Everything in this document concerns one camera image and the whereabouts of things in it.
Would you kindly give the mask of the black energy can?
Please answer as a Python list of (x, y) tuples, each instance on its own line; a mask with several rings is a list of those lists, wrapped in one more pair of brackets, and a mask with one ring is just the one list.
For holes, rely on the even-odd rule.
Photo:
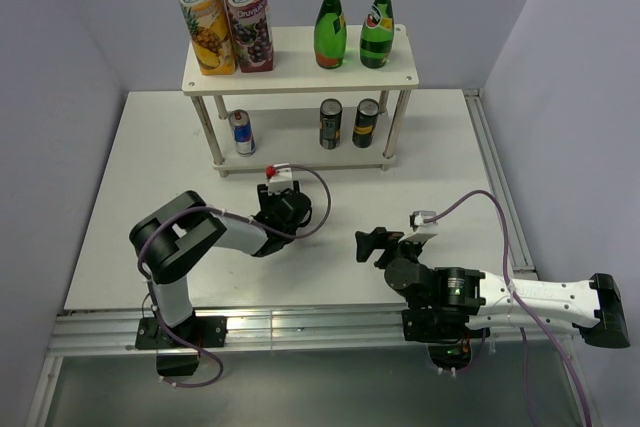
[(358, 148), (368, 148), (373, 142), (380, 107), (376, 100), (365, 98), (356, 108), (352, 142)]
[(320, 105), (320, 145), (327, 150), (340, 143), (342, 104), (335, 98), (325, 99)]

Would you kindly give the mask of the blue red bull can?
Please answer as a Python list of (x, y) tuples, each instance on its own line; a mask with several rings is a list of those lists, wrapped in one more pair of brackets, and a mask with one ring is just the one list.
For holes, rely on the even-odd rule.
[(251, 156), (255, 152), (255, 140), (248, 113), (236, 109), (229, 113), (228, 120), (236, 152), (241, 156)]

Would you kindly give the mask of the black energy can front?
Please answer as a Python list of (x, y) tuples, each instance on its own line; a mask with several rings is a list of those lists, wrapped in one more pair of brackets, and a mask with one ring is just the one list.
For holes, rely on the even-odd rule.
[(380, 107), (376, 100), (365, 98), (356, 108), (352, 142), (358, 148), (368, 148), (373, 142)]

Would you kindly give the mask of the plain green glass bottle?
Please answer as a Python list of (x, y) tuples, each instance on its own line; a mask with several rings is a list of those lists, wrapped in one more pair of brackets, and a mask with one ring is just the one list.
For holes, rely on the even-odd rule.
[(324, 69), (342, 65), (347, 29), (341, 0), (323, 0), (314, 27), (316, 63)]

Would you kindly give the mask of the green bottle with label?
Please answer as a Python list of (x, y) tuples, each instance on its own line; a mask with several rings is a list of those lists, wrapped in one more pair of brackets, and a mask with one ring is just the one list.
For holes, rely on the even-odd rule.
[(394, 40), (392, 0), (374, 0), (363, 22), (360, 35), (360, 62), (367, 68), (383, 67)]

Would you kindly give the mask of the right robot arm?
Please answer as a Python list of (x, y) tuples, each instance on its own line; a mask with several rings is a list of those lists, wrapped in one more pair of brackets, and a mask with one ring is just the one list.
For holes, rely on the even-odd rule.
[(401, 316), (408, 341), (445, 343), (523, 328), (579, 334), (599, 348), (630, 345), (620, 291), (609, 274), (577, 282), (506, 281), (481, 270), (427, 267), (419, 260), (424, 234), (406, 236), (377, 227), (356, 232), (355, 239), (357, 261), (364, 263), (380, 251), (375, 266), (405, 299)]

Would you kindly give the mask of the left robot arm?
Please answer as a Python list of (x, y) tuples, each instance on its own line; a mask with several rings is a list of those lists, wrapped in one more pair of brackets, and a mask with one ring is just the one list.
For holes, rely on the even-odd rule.
[(187, 275), (210, 249), (265, 257), (291, 243), (310, 222), (312, 202), (297, 181), (277, 194), (270, 194), (265, 184), (257, 192), (260, 211), (248, 221), (208, 210), (202, 197), (188, 190), (130, 231), (129, 240), (147, 266), (145, 276), (162, 317), (159, 335), (170, 345), (183, 346), (194, 336)]

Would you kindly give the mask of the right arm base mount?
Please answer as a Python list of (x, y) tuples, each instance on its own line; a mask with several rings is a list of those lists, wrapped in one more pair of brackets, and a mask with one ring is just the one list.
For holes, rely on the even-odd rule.
[(401, 319), (404, 339), (426, 344), (438, 374), (447, 372), (452, 377), (473, 366), (490, 337), (488, 328), (468, 327), (470, 317), (461, 313), (405, 309)]

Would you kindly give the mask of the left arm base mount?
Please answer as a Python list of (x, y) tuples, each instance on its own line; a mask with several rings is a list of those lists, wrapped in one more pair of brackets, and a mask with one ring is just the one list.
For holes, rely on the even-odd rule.
[[(227, 334), (227, 318), (224, 316), (197, 316), (173, 328), (182, 339), (199, 348), (222, 348)], [(139, 321), (134, 343), (138, 351), (164, 351), (184, 348), (184, 345), (170, 337), (155, 317), (143, 317)], [(157, 354), (156, 370), (165, 377), (188, 377), (193, 375), (201, 354)]]

